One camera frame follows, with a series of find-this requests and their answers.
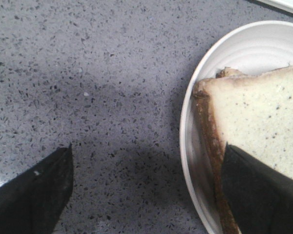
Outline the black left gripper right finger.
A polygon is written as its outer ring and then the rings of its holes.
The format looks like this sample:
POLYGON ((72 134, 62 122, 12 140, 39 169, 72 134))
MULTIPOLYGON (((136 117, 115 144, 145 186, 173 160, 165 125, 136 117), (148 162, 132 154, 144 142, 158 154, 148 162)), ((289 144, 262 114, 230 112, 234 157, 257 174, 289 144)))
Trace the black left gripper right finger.
POLYGON ((243 234, 293 234, 293 180, 226 145, 222 191, 243 234))

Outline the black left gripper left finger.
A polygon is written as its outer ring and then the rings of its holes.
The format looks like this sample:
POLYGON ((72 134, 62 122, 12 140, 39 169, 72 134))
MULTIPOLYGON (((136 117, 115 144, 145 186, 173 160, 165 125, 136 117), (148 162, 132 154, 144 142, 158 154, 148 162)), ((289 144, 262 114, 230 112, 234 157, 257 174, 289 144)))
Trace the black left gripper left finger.
POLYGON ((0 186, 0 234, 51 234, 73 191, 72 147, 0 186))

